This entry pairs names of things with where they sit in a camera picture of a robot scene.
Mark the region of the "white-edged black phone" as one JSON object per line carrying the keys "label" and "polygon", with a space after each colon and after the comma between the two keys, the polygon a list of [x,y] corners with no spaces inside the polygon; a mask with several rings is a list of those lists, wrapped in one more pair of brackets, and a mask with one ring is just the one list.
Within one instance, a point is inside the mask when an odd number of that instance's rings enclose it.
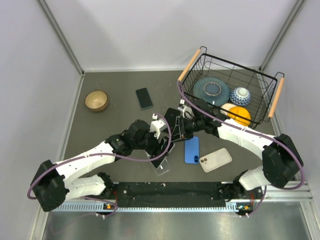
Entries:
{"label": "white-edged black phone", "polygon": [[[154,154],[151,156],[151,158],[156,158],[159,155],[161,155],[165,149],[167,148],[167,145],[169,143],[169,137],[168,136],[164,136],[160,142],[159,145],[156,147]],[[162,157],[157,158],[156,160],[153,160],[151,163],[155,168],[158,168],[162,162],[165,160],[165,158],[169,155],[169,153],[172,151],[173,147],[175,146],[174,142],[171,142],[168,150],[162,155]]]}

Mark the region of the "blue phone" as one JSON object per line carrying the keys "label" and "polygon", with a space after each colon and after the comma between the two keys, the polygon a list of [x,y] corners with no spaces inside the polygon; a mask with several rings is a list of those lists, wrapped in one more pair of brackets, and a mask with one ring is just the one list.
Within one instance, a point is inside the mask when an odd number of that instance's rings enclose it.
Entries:
{"label": "blue phone", "polygon": [[184,162],[186,164],[198,164],[199,152],[199,138],[197,136],[184,142]]}

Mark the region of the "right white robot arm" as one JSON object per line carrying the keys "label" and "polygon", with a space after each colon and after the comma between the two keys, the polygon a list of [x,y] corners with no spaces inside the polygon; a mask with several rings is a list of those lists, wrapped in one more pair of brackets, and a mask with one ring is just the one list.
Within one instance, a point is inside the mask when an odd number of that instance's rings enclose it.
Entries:
{"label": "right white robot arm", "polygon": [[298,172],[303,172],[302,158],[288,135],[262,134],[224,114],[215,115],[201,99],[181,99],[178,109],[182,112],[175,124],[179,132],[178,140],[187,140],[195,132],[205,131],[235,143],[262,161],[261,166],[245,170],[234,179],[233,192],[237,197],[245,198],[253,189],[263,186],[287,190],[288,182]]}

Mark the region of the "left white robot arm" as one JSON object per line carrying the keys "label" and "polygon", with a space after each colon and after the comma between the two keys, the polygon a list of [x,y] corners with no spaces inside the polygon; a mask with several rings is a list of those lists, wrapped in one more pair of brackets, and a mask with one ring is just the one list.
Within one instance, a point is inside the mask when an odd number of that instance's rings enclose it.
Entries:
{"label": "left white robot arm", "polygon": [[168,123],[163,118],[151,123],[136,120],[128,129],[111,135],[73,158],[56,163],[46,160],[38,167],[28,193],[34,194],[33,199],[38,201],[44,212],[53,211],[65,201],[80,197],[100,195],[109,198],[114,187],[107,174],[83,176],[117,160],[129,160],[134,150],[145,151],[148,162],[164,158],[171,138],[160,139],[160,135],[167,128]]}

